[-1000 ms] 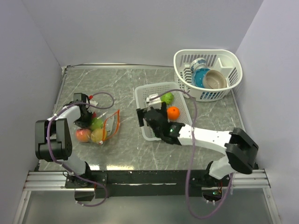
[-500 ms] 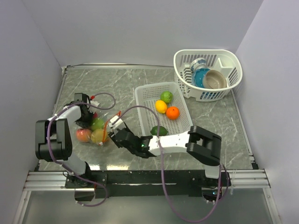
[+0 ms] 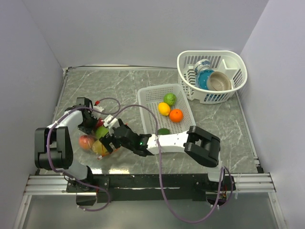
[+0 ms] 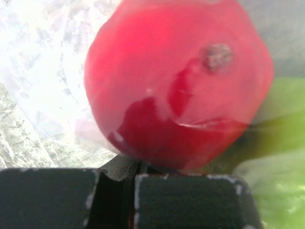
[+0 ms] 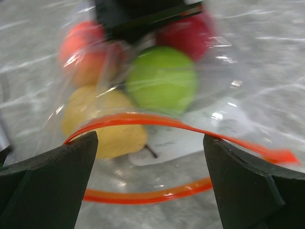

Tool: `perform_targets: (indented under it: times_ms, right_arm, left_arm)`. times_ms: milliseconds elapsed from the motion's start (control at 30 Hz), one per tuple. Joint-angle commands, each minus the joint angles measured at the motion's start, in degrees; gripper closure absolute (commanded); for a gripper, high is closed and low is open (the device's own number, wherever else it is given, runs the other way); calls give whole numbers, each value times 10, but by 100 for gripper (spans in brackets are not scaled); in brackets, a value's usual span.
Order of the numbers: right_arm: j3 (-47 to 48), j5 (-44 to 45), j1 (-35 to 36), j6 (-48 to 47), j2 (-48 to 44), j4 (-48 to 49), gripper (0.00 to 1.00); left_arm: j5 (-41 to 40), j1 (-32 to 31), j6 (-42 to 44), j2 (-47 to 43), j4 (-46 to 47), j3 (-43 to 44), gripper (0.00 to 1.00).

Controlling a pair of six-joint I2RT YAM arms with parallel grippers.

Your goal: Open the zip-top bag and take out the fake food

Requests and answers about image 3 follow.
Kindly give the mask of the tan fake pear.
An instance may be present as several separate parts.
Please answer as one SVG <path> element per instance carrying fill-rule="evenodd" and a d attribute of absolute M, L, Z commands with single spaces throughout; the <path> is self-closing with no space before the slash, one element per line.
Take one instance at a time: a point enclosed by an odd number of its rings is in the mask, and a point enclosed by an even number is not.
<path fill-rule="evenodd" d="M 95 141 L 91 147 L 92 151 L 99 156 L 106 156 L 109 154 L 105 146 L 99 141 Z"/>

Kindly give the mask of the clear zip top bag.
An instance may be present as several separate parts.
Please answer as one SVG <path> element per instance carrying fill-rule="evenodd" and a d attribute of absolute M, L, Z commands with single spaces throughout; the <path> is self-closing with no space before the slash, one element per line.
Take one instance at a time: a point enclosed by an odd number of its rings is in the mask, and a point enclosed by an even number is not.
<path fill-rule="evenodd" d="M 83 133 L 78 140 L 79 147 L 86 152 L 95 153 L 98 160 L 111 154 L 100 141 L 100 138 L 109 133 L 109 130 L 103 124 L 104 120 L 99 118 L 93 129 L 78 126 L 78 130 Z"/>

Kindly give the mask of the pink red fake peach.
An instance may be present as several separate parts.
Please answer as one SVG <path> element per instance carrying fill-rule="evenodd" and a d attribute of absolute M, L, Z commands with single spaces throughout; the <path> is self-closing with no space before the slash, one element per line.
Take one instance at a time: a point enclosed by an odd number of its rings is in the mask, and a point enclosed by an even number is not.
<path fill-rule="evenodd" d="M 79 137 L 79 146 L 83 150 L 91 150 L 95 139 L 90 135 L 82 135 Z"/>

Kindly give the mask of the dark green fake lime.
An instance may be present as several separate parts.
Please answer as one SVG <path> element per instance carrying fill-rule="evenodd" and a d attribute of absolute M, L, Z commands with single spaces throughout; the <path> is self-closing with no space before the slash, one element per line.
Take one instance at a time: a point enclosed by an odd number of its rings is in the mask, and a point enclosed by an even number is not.
<path fill-rule="evenodd" d="M 157 131 L 158 135 L 169 135 L 170 134 L 170 130 L 167 128 L 160 128 Z"/>

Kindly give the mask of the white perforated plastic tray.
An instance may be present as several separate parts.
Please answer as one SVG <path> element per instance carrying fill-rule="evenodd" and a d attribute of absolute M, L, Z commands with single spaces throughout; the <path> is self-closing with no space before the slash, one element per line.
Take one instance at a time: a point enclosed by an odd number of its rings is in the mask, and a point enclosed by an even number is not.
<path fill-rule="evenodd" d="M 178 134 L 196 125 L 183 88 L 177 83 L 142 88 L 137 97 L 139 105 L 149 109 L 140 108 L 146 134 L 160 129 Z"/>

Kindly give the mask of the yellow fake lemon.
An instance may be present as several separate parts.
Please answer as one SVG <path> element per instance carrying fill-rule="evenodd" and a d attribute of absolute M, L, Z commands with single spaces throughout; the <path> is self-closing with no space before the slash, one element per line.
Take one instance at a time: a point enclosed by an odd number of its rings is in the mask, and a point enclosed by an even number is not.
<path fill-rule="evenodd" d="M 171 112 L 171 108 L 165 102 L 161 102 L 158 104 L 158 111 L 163 116 L 169 116 L 169 114 Z"/>

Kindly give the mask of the fake orange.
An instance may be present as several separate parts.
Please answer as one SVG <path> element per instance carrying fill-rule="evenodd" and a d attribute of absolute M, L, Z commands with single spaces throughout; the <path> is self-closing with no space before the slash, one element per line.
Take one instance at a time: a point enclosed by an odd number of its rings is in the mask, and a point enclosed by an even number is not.
<path fill-rule="evenodd" d="M 169 118 L 174 123 L 179 123 L 183 120 L 183 112 L 180 109 L 173 109 L 170 114 Z"/>

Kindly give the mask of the light green bumpy fruit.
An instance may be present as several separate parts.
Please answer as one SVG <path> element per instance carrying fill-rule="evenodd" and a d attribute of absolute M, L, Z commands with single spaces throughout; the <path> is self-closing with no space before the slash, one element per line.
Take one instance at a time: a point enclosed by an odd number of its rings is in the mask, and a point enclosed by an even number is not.
<path fill-rule="evenodd" d="M 176 95 L 173 93 L 167 93 L 164 97 L 163 97 L 163 101 L 168 104 L 169 106 L 173 106 L 176 103 Z"/>

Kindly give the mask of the green fake apple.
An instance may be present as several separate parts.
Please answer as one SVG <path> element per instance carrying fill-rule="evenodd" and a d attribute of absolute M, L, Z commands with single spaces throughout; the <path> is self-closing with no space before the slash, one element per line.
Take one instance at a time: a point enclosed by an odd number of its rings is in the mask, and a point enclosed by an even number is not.
<path fill-rule="evenodd" d="M 96 129 L 95 131 L 95 138 L 98 140 L 100 138 L 103 138 L 105 137 L 107 134 L 108 134 L 109 130 L 104 127 L 104 126 L 101 126 L 99 128 Z"/>

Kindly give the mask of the red fake apple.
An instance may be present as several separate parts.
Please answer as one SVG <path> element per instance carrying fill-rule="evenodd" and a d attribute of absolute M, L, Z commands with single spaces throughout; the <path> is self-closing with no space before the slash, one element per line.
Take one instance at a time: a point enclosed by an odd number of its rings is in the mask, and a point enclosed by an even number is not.
<path fill-rule="evenodd" d="M 96 123 L 96 125 L 95 125 L 95 127 L 96 127 L 96 128 L 99 128 L 99 127 L 103 126 L 103 124 L 104 124 L 104 120 L 101 119 L 101 118 L 99 118 L 98 121 L 97 121 L 97 123 Z"/>

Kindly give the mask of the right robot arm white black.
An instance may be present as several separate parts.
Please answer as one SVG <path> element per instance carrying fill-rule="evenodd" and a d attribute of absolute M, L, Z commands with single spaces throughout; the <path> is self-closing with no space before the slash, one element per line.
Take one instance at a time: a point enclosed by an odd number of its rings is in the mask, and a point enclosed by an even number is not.
<path fill-rule="evenodd" d="M 198 126 L 178 134 L 137 134 L 119 119 L 109 133 L 99 141 L 112 153 L 121 146 L 139 156 L 154 156 L 161 153 L 186 153 L 207 169 L 209 186 L 219 190 L 225 185 L 221 175 L 220 138 Z"/>

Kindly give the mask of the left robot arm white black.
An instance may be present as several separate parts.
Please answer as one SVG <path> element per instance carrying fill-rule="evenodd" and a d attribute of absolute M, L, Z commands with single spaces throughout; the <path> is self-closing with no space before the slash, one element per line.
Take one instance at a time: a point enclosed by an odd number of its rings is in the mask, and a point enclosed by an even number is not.
<path fill-rule="evenodd" d="M 64 115 L 48 127 L 35 130 L 34 163 L 38 169 L 58 171 L 70 180 L 78 180 L 78 187 L 85 191 L 94 188 L 95 180 L 90 167 L 73 158 L 70 132 L 75 128 L 90 136 L 98 122 L 92 114 L 92 101 L 78 97 L 76 105 L 65 110 Z"/>

